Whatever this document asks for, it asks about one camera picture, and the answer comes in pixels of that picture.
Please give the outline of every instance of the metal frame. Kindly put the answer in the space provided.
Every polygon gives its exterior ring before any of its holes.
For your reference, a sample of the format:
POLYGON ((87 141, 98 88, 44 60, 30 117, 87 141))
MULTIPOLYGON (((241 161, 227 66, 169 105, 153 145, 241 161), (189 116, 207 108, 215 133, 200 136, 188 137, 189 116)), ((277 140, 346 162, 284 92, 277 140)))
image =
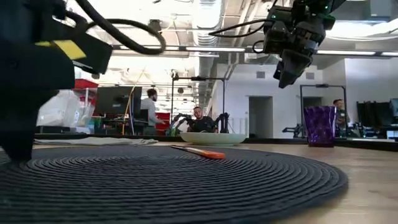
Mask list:
POLYGON ((223 113, 225 113, 225 78, 204 78, 204 77, 179 77, 178 75, 172 76, 172 109, 171 116, 174 110, 174 82, 178 80, 191 80, 193 82, 205 82, 208 80, 221 80, 223 82, 223 113))
MULTIPOLYGON (((343 101, 344 101, 344 108, 345 110, 347 110, 347 91, 346 91, 346 87, 343 85, 328 85, 328 84, 321 84, 321 85, 300 85, 300 104, 301 104, 301 124, 303 125, 303 129, 305 129, 305 122, 304 122, 304 110, 303 110, 303 87, 315 87, 315 88, 335 88, 335 87, 340 87, 343 89, 343 101)), ((348 136, 348 122, 347 119, 345 119, 345 125, 346 125, 346 138, 348 136)))

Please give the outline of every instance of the desk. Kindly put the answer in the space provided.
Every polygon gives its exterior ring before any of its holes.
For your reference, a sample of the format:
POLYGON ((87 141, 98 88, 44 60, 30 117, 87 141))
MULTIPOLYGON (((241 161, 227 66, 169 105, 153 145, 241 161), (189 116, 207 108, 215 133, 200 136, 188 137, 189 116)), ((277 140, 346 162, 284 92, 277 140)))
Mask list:
MULTIPOLYGON (((157 145, 169 144, 186 145, 178 142, 162 142, 157 145)), ((35 146, 35 148, 50 147, 56 146, 35 146)), ((344 196, 277 223, 384 224, 396 223, 398 220, 398 154, 396 152, 283 144, 242 144, 233 148, 303 156, 337 166, 349 177, 349 190, 344 196)))

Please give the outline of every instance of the computer monitor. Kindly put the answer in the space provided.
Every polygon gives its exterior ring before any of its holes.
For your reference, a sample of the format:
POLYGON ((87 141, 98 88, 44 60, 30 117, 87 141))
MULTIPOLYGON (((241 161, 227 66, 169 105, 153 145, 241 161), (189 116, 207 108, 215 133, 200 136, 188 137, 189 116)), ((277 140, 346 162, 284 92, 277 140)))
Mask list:
MULTIPOLYGON (((124 114, 132 87, 99 87, 95 112, 98 114, 124 114)), ((141 111, 142 87, 135 87, 131 97, 131 109, 133 114, 141 111)))
POLYGON ((392 110, 392 115, 394 117, 398 117, 398 98, 394 98, 390 100, 390 107, 392 110))

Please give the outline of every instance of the gray shirt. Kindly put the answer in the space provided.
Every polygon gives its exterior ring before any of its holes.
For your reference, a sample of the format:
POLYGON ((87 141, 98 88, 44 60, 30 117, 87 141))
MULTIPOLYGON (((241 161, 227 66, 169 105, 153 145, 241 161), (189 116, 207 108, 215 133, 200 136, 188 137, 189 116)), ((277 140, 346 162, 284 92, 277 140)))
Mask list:
POLYGON ((162 120, 159 120, 156 117, 156 106, 155 106, 155 102, 152 99, 146 98, 144 100, 141 100, 141 109, 148 110, 148 125, 149 126, 155 126, 155 124, 159 124, 162 122, 162 120))

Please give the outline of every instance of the wall vent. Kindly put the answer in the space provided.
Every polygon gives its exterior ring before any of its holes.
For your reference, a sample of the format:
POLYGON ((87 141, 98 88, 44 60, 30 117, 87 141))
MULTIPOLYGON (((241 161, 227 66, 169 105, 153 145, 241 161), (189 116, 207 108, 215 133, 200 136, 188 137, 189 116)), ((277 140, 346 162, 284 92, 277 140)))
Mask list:
POLYGON ((307 79, 307 80, 314 80, 314 79, 315 79, 315 73, 313 73, 313 72, 306 72, 306 73, 305 73, 305 79, 307 79))
POLYGON ((257 71, 256 72, 256 77, 257 78, 266 78, 266 72, 257 71))

